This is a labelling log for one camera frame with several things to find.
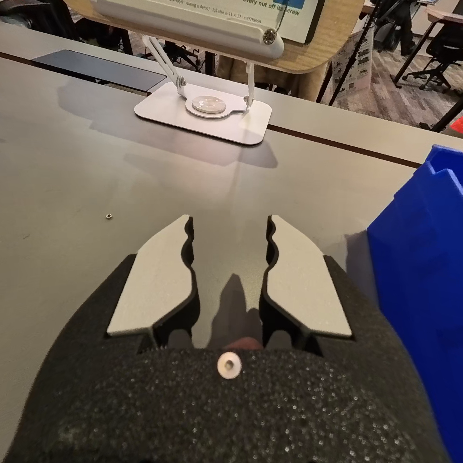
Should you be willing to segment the printed instruction sheet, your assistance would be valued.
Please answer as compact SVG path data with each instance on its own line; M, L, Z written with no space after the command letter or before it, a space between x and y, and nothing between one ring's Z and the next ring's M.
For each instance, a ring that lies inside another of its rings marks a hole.
M318 24L324 1L270 1L270 0L110 0L93 1L101 15L125 20L137 25L152 26L174 32L168 22L199 25L199 17L229 20L274 29L281 38L297 43L309 43Z

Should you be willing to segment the white metal display stand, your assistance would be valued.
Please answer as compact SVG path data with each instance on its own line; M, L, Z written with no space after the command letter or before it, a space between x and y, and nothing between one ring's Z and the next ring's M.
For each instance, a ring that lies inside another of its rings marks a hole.
M240 57L251 54L269 59L284 51L281 36L261 19L245 20L238 1L94 1L99 14L163 30L168 38L182 35L197 42L232 45ZM254 64L246 63L248 93L233 95L187 83L157 38L144 35L145 47L171 83L162 85L136 105L134 112L148 119L241 145L263 141L272 109L254 102Z

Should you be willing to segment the black office chair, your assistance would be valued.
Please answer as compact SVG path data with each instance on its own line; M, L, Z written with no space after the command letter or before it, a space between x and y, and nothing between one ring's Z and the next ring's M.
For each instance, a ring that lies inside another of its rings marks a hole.
M431 40L426 52L431 56L424 69L417 72L410 72L402 77L406 81L409 77L425 80L419 86L420 90L426 90L430 83L438 87L444 86L442 93L445 94L451 89L451 85L444 76L449 66L461 67L463 62L462 35L454 36L446 32L439 32L438 36Z
M180 46L171 41L159 42L159 44L174 66L195 72L202 70L203 64L198 55L199 50L190 51L186 46Z
M34 31L80 41L69 8L62 0L3 0L0 17Z

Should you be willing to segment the instruction sheet on stand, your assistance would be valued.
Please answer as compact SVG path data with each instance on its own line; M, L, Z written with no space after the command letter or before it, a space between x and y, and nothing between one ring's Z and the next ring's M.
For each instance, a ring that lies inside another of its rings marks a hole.
M284 39L283 54L279 58L271 59L241 51L231 42L227 45L215 44L211 40L191 38L183 33L166 32L158 27L143 25L139 20L134 22L102 15L94 8L93 1L66 0L65 3L89 20L292 74L306 74L326 64L350 37L364 5L364 2L359 0L325 1L311 42L302 45Z

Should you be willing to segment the wooden office desk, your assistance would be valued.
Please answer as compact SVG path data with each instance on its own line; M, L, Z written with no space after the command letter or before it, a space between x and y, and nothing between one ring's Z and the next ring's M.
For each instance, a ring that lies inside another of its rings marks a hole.
M410 55L408 55L404 64L399 69L397 74L395 76L393 75L389 76L394 86L398 89L401 89L403 85L402 82L404 82L409 76L412 75L411 73L405 75L405 72L409 68L415 56L418 54L418 52L421 50L421 48L425 44L426 40L428 39L433 29L438 24L441 24L441 25L448 25L448 24L462 25L463 24L463 16L461 14L443 12L443 11L435 9L434 7L427 7L426 15L427 15L428 21L430 22L429 27L426 29L425 33L421 36L420 40L416 43L414 48L411 50Z

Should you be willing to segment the blue plastic divided bin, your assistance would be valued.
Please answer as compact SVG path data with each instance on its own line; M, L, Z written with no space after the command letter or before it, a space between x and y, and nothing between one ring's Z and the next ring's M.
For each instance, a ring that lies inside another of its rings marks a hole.
M463 461L463 154L434 145L368 226L380 309L402 340L450 458Z

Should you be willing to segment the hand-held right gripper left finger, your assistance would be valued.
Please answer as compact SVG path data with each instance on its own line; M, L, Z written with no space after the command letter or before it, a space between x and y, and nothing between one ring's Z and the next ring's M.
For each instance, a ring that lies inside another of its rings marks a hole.
M200 316L193 241L193 217L184 214L143 244L107 327L108 336L148 335L158 347L166 345L175 330L192 337Z

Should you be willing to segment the printed leaflet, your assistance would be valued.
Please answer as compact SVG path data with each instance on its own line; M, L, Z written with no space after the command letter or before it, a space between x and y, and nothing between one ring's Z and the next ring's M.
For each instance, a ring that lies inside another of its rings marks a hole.
M348 62L357 46L358 40L361 38L363 31L353 33L346 41L344 46L333 57L333 76L332 87L336 90ZM350 67L344 81L336 94L336 99L358 92L360 90L369 89L371 84L372 74L372 55L373 55L373 37L374 28L371 27L365 34L362 43L357 51L356 57Z

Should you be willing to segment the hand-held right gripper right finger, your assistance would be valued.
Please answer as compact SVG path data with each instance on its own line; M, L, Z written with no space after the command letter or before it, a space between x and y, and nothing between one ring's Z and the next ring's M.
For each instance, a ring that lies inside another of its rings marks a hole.
M318 246L276 214L268 216L265 237L263 346L269 348L278 337L296 349L320 349L319 338L352 341L352 328Z

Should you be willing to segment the dark table inset panel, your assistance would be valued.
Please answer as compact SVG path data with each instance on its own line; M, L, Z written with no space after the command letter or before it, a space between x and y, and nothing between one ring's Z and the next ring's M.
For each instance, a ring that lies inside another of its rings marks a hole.
M152 71L63 49L32 59L39 67L65 75L115 84L127 89L150 93L165 83L166 76Z

